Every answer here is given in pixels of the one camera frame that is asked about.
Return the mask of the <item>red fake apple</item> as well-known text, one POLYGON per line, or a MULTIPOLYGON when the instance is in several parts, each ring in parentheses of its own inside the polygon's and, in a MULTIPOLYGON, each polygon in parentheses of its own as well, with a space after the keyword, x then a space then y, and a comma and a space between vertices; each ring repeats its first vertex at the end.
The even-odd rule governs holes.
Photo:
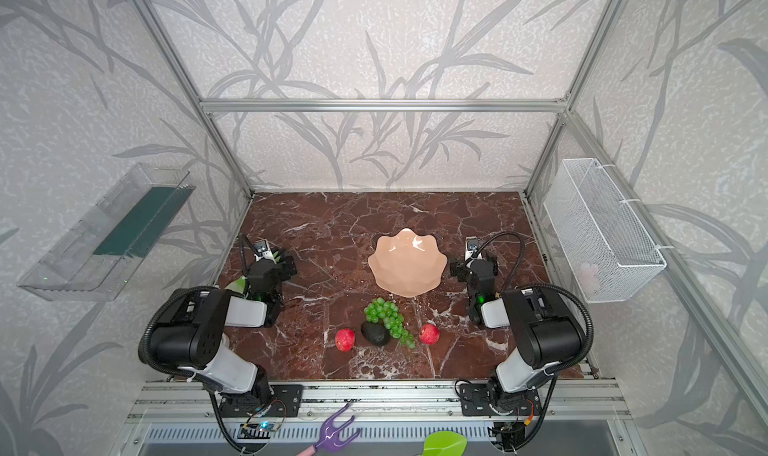
POLYGON ((420 341, 425 345, 434 345, 439 341, 440 331, 432 323, 424 324, 419 333, 420 341))
POLYGON ((340 329, 335 335, 335 346, 341 352, 351 351, 355 346, 355 342, 355 331, 350 328, 340 329))

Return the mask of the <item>green fake grape bunch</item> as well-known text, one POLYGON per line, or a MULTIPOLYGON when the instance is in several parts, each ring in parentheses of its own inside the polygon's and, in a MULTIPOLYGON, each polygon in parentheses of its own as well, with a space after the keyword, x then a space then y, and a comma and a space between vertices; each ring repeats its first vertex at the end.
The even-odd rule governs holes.
POLYGON ((405 327, 404 316, 394 302, 376 298, 365 307, 364 314, 365 321, 384 325, 390 333, 391 340, 398 341, 408 349, 415 348, 415 338, 405 327))

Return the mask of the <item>dark fake avocado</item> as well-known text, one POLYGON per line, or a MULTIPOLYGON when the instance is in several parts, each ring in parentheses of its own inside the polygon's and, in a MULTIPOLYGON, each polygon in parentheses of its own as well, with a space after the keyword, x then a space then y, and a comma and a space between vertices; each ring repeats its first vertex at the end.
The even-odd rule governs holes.
POLYGON ((361 334, 366 341, 377 347, 386 346, 391 340, 389 331, 380 323, 364 321, 361 324, 361 334))

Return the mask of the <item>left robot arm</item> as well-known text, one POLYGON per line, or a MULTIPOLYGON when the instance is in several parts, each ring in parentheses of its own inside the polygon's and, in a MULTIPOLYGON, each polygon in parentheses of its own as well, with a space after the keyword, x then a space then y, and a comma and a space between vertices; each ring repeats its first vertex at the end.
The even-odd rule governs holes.
POLYGON ((243 411, 274 400, 266 371, 224 344, 225 329, 269 328, 283 308, 282 283, 297 274, 291 256, 264 257, 246 268, 243 290, 197 286, 175 290, 151 317, 138 346, 142 363, 197 381, 243 411))

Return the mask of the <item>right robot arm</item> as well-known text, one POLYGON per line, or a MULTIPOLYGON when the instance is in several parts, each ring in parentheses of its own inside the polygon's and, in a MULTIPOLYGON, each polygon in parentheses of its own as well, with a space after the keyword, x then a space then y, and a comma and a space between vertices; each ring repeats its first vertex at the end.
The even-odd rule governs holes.
POLYGON ((493 259, 454 260, 450 275, 467 286, 469 317, 481 328, 508 328, 515 347, 485 383, 464 381, 455 391, 465 416, 541 411, 538 389, 578 364, 590 351, 594 324, 568 290, 548 283, 493 292, 493 259))

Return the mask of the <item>pink scalloped fruit bowl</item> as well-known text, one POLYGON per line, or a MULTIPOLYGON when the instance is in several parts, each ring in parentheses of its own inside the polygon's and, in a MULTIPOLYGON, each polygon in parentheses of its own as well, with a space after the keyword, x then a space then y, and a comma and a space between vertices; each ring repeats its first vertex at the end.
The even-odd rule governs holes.
POLYGON ((394 236, 381 236, 368 258, 376 284, 406 298, 436 289, 447 263, 434 236, 421 236, 409 228, 394 236))

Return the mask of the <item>pink item in basket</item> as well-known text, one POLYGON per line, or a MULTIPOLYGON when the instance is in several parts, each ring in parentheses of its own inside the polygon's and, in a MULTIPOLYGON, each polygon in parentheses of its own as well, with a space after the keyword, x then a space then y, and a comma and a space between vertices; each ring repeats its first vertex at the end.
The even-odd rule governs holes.
POLYGON ((578 270, 577 279, 585 296, 596 294, 601 288, 600 267, 597 264, 582 263, 578 270))

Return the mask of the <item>purple plastic hand rake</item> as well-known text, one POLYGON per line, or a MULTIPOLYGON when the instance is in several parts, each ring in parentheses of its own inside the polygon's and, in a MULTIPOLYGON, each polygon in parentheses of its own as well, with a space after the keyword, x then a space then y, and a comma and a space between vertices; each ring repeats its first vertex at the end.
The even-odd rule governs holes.
POLYGON ((340 416, 343 416, 351 406, 352 403, 348 402, 341 409, 329 416, 320 427, 319 439, 313 445, 298 453, 298 456, 311 456, 317 454, 319 451, 336 453, 355 441, 361 435, 361 429, 355 430, 347 438, 342 437, 342 432, 354 423, 354 415, 351 415, 344 423, 340 425, 336 424, 336 420, 340 416))

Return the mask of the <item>green plastic trowel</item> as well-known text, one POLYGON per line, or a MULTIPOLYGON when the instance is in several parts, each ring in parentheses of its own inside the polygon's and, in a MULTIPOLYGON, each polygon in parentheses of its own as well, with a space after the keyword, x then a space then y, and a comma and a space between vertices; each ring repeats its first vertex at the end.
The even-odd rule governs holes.
POLYGON ((453 431, 438 431, 428 435, 424 441, 422 456, 463 456, 468 440, 453 431))

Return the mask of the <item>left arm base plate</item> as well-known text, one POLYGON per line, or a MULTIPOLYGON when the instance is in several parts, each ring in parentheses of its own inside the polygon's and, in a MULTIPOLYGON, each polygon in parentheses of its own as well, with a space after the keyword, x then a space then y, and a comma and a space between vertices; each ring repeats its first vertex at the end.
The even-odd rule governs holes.
POLYGON ((302 402, 304 386, 300 384, 271 385, 265 396, 255 393, 224 393, 219 403, 223 418, 254 417, 295 418, 302 402))

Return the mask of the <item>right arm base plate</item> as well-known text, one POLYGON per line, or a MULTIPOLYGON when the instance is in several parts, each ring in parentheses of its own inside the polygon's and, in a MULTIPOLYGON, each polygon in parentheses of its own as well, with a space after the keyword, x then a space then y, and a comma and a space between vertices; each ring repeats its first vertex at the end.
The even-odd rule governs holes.
POLYGON ((472 383, 454 382, 454 392, 463 416, 515 416, 532 419, 541 412, 541 398, 536 390, 505 392, 495 380, 472 383))

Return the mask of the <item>aluminium front rail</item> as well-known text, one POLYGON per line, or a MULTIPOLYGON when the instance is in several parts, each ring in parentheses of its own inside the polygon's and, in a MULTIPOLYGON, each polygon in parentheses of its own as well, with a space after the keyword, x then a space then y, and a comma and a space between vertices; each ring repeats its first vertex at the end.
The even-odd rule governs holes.
MULTIPOLYGON (((349 404, 346 417, 363 421, 460 421, 467 417, 459 400, 458 387, 449 380, 327 380, 302 381, 299 398, 290 397, 261 414, 259 420, 286 423, 319 423, 349 404)), ((554 390, 548 421, 626 420, 631 413, 614 380, 561 380, 554 390)), ((198 383, 147 383, 126 421, 192 422, 214 420, 208 393, 198 383)))

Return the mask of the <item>clear plastic wall shelf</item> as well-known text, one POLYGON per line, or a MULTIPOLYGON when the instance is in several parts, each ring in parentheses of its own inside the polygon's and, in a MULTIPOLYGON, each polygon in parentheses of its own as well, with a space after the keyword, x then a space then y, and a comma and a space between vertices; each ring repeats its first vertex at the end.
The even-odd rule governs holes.
POLYGON ((188 170, 135 164, 18 286, 46 301, 116 299, 195 189, 188 170))

